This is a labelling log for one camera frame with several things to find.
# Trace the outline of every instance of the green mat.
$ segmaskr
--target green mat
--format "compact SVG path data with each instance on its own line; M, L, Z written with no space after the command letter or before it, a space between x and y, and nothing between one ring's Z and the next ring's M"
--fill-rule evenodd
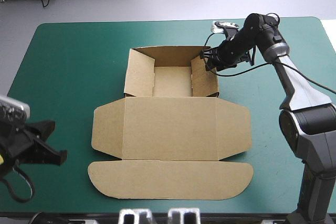
M240 26L243 20L230 20ZM117 212L121 208L199 207L202 212L291 212L296 208L303 164L294 157L279 126L279 105L285 97L272 66L232 78L219 78L220 97L251 111L253 147L227 160L249 162L255 174L247 189L228 200L119 200L99 193L87 167L110 160L91 148L93 110L123 97L129 49L151 45L202 45L211 20L172 22L68 23L39 26L16 75L9 96L28 103L31 121L53 119L56 130L48 143L67 149L61 166L23 165L35 182L35 197L14 202L0 185L0 211ZM312 79L336 89L335 52L316 18L284 18L280 31L291 58ZM217 46L223 35L211 38ZM259 53L256 64L263 63ZM240 64L234 73L249 68ZM18 191L27 188L17 175L8 179ZM335 212L332 198L329 211Z

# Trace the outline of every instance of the rounded cardboard flap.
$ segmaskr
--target rounded cardboard flap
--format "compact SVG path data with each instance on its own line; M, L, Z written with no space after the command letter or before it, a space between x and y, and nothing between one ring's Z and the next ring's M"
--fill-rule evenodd
M220 200L243 192L253 168L220 161L121 160L93 162L88 173L96 189L109 197Z

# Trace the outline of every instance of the cardboard box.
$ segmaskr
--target cardboard box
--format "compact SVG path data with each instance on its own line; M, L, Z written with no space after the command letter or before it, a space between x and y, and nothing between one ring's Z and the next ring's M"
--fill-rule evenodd
M203 47L164 46L130 50L125 96L217 97L217 76L207 72Z
M100 192L117 198L226 199L249 184L249 164L219 162L251 147L249 111L217 98L217 76L205 71L201 50L130 50L126 97L95 109L92 147L123 159L90 164L90 179Z

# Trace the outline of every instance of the cardboard lid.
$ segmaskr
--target cardboard lid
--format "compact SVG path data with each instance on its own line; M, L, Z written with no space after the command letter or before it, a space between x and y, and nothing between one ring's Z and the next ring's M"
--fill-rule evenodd
M251 147L250 114L219 98L127 97L95 109L92 147L122 159L217 161Z
M250 183L247 163L107 161L88 173L101 193L120 199L228 199Z

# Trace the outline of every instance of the box side panel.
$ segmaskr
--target box side panel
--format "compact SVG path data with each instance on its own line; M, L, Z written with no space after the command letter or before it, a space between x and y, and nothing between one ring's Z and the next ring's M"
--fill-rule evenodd
M191 97L191 67L155 67L154 97Z
M95 109L92 148L122 158L125 99Z
M155 59L156 67L190 67L190 61L200 55L200 46L157 46L134 50Z
M154 85L155 60L135 50L130 50L124 93L136 97L151 97Z
M247 163L107 161L88 168L101 193L121 199L227 199L250 183Z
M126 98L123 159L217 160L215 98Z
M206 71L203 59L199 56L192 59L191 68L194 97L207 97L219 93L218 77Z
M218 160L220 160L251 148L251 118L248 108L219 98L216 100Z

